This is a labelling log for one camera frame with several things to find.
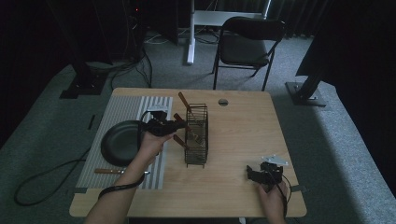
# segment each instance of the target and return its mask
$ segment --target table top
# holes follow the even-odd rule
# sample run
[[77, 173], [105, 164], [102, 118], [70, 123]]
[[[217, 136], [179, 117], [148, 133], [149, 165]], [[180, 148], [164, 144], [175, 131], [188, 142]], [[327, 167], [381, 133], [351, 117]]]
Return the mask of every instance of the table top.
[[[260, 170], [262, 156], [276, 154], [289, 162], [284, 176], [298, 185], [292, 161], [269, 93], [264, 91], [202, 91], [118, 88], [113, 96], [170, 96], [172, 114], [186, 116], [178, 97], [190, 104], [206, 104], [208, 157], [205, 167], [186, 166], [183, 147], [168, 141], [162, 189], [139, 189], [128, 217], [263, 217], [258, 192], [247, 179], [246, 167]], [[219, 105], [226, 99], [228, 105]], [[184, 130], [177, 135], [184, 136]], [[76, 193], [70, 206], [73, 217], [85, 217], [101, 189]], [[306, 214], [300, 191], [291, 194], [288, 217]]]

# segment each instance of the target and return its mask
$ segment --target person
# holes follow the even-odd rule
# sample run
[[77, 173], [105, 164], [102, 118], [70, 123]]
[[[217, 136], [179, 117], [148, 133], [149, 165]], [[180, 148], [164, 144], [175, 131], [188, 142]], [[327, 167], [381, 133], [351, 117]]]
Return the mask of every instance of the person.
[[[136, 156], [125, 169], [124, 173], [114, 183], [114, 186], [129, 185], [138, 182], [141, 176], [155, 160], [158, 153], [163, 150], [163, 143], [173, 137], [172, 134], [157, 137], [149, 132], [145, 132], [143, 140]], [[282, 191], [287, 193], [284, 182], [279, 185]], [[283, 204], [280, 192], [273, 188], [266, 193], [262, 186], [258, 186], [260, 199], [264, 214], [271, 224], [286, 223], [283, 218]], [[136, 188], [116, 190], [104, 194], [93, 206], [84, 220], [86, 224], [101, 223], [123, 223], [128, 214]]]

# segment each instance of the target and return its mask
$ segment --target black chair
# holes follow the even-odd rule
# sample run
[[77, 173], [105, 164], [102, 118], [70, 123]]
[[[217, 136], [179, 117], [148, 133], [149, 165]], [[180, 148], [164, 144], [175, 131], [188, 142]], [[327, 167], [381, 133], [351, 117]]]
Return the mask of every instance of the black chair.
[[[285, 34], [283, 21], [268, 21], [245, 17], [232, 17], [221, 26], [218, 50], [212, 74], [215, 73], [213, 90], [216, 89], [219, 67], [256, 70], [252, 77], [268, 65], [262, 91], [270, 74], [275, 48]], [[264, 41], [273, 43], [267, 51]], [[228, 65], [219, 65], [219, 61]]]

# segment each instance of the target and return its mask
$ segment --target black plate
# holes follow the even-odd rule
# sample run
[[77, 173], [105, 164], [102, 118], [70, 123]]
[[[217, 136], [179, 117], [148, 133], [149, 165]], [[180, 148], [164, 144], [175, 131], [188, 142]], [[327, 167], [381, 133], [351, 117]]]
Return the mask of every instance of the black plate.
[[105, 160], [116, 166], [127, 166], [138, 150], [138, 120], [125, 120], [110, 128], [102, 138], [101, 152]]

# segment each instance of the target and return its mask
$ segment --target gray and white striped mat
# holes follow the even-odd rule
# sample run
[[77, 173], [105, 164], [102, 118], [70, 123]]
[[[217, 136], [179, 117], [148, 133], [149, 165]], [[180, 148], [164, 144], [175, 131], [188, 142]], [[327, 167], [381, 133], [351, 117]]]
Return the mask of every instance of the gray and white striped mat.
[[[168, 109], [167, 119], [171, 118], [173, 98], [161, 96], [111, 96], [95, 139], [93, 140], [90, 154], [88, 155], [81, 175], [76, 185], [77, 189], [104, 189], [110, 187], [120, 175], [95, 174], [96, 168], [102, 169], [122, 169], [114, 166], [102, 157], [101, 141], [114, 125], [125, 120], [140, 120], [141, 115], [153, 105], [165, 105]], [[165, 166], [167, 144], [163, 146], [163, 153], [160, 153], [154, 163], [150, 165], [145, 181], [139, 186], [140, 189], [162, 189], [163, 170]]]

